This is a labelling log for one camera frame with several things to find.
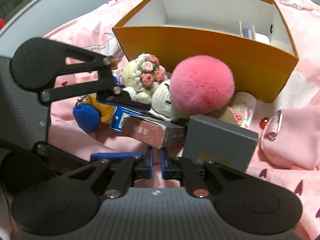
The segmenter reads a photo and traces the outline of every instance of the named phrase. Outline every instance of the bed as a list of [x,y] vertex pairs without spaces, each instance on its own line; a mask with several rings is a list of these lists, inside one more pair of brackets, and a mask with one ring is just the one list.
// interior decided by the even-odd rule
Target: bed
[[[142,0],[112,0],[96,10],[80,16],[51,31],[45,38],[62,41],[105,55],[113,55],[119,66],[128,63],[111,28]],[[290,28],[300,60],[286,86],[272,103],[259,101],[251,130],[261,133],[260,121],[272,117],[279,109],[320,105],[320,6],[311,0],[276,0]],[[97,79],[97,73],[60,76],[55,86],[65,86]],[[49,143],[80,158],[89,160],[96,152],[145,152],[147,145],[109,129],[86,134],[76,124],[72,109],[76,98],[55,102],[51,108],[52,124]],[[183,146],[171,147],[171,156],[181,155]],[[176,181],[164,181],[159,170],[159,154],[154,158],[154,178],[137,182],[138,187],[178,187]],[[285,187],[300,198],[303,215],[296,232],[304,240],[314,240],[320,234],[320,156],[313,171],[286,170],[273,166],[257,147],[247,173]],[[1,216],[0,237],[10,239],[17,229],[7,217]]]

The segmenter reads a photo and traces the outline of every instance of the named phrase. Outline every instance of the red bead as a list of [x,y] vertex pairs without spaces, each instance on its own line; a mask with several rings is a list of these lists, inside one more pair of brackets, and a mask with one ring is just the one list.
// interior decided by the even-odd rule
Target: red bead
[[266,127],[266,124],[267,124],[268,121],[269,121],[269,118],[268,118],[268,117],[263,118],[263,119],[261,120],[261,122],[260,122],[260,128],[261,128],[261,129],[264,129],[264,128]]

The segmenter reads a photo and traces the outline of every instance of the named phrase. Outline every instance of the white crocheted toy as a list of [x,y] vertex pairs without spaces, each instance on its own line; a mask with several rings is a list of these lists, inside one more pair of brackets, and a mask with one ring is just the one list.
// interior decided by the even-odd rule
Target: white crocheted toy
[[117,72],[117,83],[123,85],[131,100],[150,104],[151,97],[159,85],[168,79],[164,67],[151,54],[141,54]]
[[170,98],[170,79],[162,82],[154,92],[151,99],[150,114],[167,122],[178,120],[178,111],[171,104]]

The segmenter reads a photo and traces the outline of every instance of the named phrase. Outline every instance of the ribbed gray surface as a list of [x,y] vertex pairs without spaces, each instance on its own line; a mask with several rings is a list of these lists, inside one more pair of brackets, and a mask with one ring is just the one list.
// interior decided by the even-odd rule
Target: ribbed gray surface
[[0,57],[0,139],[30,150],[35,142],[46,140],[49,109],[38,102],[35,93],[13,82],[9,64],[10,59]]
[[193,198],[183,187],[130,188],[127,195],[103,203],[83,228],[62,236],[21,233],[14,240],[301,240],[293,231],[275,236],[243,233],[225,223],[207,199]]

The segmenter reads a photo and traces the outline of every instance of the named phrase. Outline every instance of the crocheted flower bouquet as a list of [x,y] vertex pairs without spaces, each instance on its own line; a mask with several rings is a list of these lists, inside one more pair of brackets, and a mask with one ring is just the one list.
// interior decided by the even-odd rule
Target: crocheted flower bouquet
[[159,85],[168,79],[165,68],[156,56],[141,54],[125,67],[117,70],[117,85],[124,86],[131,100],[144,104],[151,103],[151,97]]

